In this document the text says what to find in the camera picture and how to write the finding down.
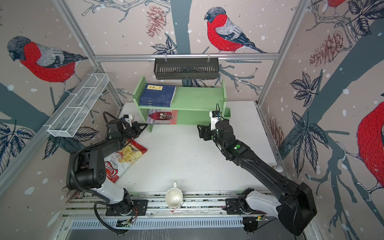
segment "bird wing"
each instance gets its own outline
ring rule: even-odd
[[[217,27],[217,34],[219,34],[222,38],[228,41],[235,42],[241,34],[243,34],[243,30],[240,27],[236,26],[230,19],[227,17],[227,21],[224,26]]]
[[[63,65],[64,54],[60,48],[46,47],[36,43],[41,52],[37,65],[45,68],[59,68]]]
[[[383,142],[384,146],[384,126],[381,128],[381,141]]]

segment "pine cone illustration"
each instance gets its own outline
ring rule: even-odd
[[[282,147],[284,142],[284,133],[283,129],[279,126],[275,119],[269,119],[268,122],[269,129],[271,129],[273,139],[275,140],[276,146],[278,148]]]
[[[314,54],[310,57],[310,65],[315,64],[316,67],[327,62],[332,62],[336,55],[341,51],[343,46],[343,34],[335,31],[324,39],[319,48],[316,48]]]
[[[160,7],[152,5],[147,11],[147,18],[147,34],[153,38],[155,34],[159,35],[161,30],[164,29],[166,25],[166,14]]]

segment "white mug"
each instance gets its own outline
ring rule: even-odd
[[[172,209],[179,209],[183,203],[183,193],[177,188],[177,182],[173,182],[173,188],[166,193],[166,204]]]

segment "bird head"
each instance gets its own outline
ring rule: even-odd
[[[31,40],[24,36],[17,36],[8,42],[7,49],[9,56],[13,61],[19,59],[20,61],[26,61],[24,54],[24,46],[30,43]]]
[[[224,8],[213,7],[207,11],[207,14],[204,17],[204,20],[208,20],[208,22],[212,23],[214,19],[221,14],[226,15]]]

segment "white wire basket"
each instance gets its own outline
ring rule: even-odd
[[[73,137],[109,83],[107,74],[94,73],[74,95],[68,106],[48,129],[54,137]]]

